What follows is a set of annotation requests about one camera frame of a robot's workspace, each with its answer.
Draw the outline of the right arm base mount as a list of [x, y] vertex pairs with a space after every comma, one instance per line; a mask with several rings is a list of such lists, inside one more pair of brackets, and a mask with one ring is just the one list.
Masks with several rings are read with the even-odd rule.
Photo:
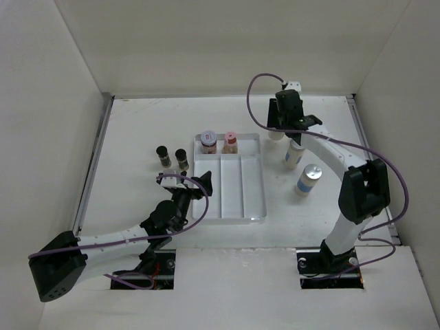
[[302, 289], [363, 289], [355, 249], [331, 258], [320, 249], [296, 250]]

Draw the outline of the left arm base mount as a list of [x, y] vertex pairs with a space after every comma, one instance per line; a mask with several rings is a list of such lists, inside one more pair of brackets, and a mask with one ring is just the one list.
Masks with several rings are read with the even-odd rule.
[[155, 259], [133, 270], [120, 270], [112, 273], [110, 289], [174, 289], [176, 250], [160, 250]]

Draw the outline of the pink cap spice jar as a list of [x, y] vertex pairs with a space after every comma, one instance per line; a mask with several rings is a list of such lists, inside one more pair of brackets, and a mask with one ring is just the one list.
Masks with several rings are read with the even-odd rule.
[[238, 144], [237, 135], [234, 132], [227, 132], [224, 137], [223, 154], [237, 154]]

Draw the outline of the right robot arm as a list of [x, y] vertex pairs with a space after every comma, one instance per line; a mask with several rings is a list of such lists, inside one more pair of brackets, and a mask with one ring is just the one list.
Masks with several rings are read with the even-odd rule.
[[295, 89], [278, 91], [269, 101], [267, 124], [273, 138], [287, 136], [297, 151], [307, 149], [323, 161], [340, 179], [340, 216], [320, 244], [317, 254], [306, 255], [301, 274], [334, 277], [355, 271], [349, 263], [362, 231], [390, 201], [386, 163], [361, 158], [344, 142], [325, 136], [325, 126], [315, 115], [305, 115], [303, 100]]

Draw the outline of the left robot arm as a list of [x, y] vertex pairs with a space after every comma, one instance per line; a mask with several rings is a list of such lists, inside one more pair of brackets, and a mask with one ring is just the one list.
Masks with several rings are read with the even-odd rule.
[[56, 300], [75, 285], [97, 276], [120, 280], [115, 272], [147, 274], [156, 252], [172, 237], [192, 228], [186, 216], [191, 201], [209, 200], [213, 193], [212, 172], [187, 177], [173, 170], [160, 173], [156, 182], [171, 194], [152, 213], [131, 228], [94, 236], [77, 236], [64, 231], [39, 252], [29, 255], [29, 267], [39, 300]]

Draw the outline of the grinder jar white contents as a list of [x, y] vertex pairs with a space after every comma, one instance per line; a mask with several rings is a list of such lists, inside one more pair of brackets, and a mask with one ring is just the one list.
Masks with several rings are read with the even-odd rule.
[[285, 137], [285, 133], [278, 131], [268, 131], [267, 136], [269, 138], [268, 144], [270, 146], [276, 146], [276, 144]]

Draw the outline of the orange label silver cap jar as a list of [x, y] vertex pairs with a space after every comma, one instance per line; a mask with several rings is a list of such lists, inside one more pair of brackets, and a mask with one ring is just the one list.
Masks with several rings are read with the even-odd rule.
[[204, 131], [200, 136], [201, 150], [203, 154], [217, 153], [217, 134], [214, 131]]

